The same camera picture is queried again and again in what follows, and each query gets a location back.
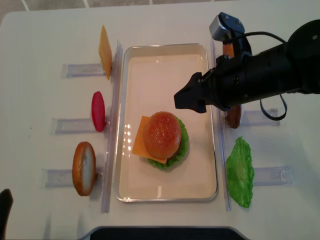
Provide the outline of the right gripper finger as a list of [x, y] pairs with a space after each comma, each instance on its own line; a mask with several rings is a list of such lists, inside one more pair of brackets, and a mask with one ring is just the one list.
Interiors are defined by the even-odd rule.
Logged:
[[190, 109], [193, 99], [207, 99], [207, 88], [204, 82], [206, 75], [201, 72], [194, 73], [188, 83], [174, 95], [176, 109]]
[[197, 113], [206, 113], [206, 101], [203, 99], [193, 99], [190, 104], [190, 109]]

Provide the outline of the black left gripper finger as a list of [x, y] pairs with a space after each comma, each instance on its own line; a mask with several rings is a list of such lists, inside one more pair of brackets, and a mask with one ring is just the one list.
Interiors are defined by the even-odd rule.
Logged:
[[6, 188], [0, 193], [0, 240], [6, 237], [7, 222], [13, 205], [11, 190]]

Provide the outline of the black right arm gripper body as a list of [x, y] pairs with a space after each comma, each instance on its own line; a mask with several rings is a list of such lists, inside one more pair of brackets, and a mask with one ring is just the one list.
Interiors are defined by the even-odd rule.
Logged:
[[233, 44], [234, 57], [230, 59], [225, 59], [224, 55], [218, 57], [216, 67], [204, 74], [207, 90], [206, 106], [214, 105], [223, 111], [228, 111], [241, 103], [243, 98], [241, 88], [245, 82], [244, 63], [246, 58], [252, 55], [246, 37], [229, 43]]

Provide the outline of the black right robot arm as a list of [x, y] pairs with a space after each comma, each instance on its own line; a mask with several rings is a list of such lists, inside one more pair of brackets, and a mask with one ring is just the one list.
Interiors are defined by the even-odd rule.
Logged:
[[194, 73], [174, 95], [177, 109], [204, 113], [207, 105], [222, 111], [284, 93], [320, 92], [320, 22], [298, 28], [288, 41], [251, 54], [243, 25], [231, 16], [217, 16], [213, 39], [232, 43], [234, 56], [220, 56], [207, 73]]

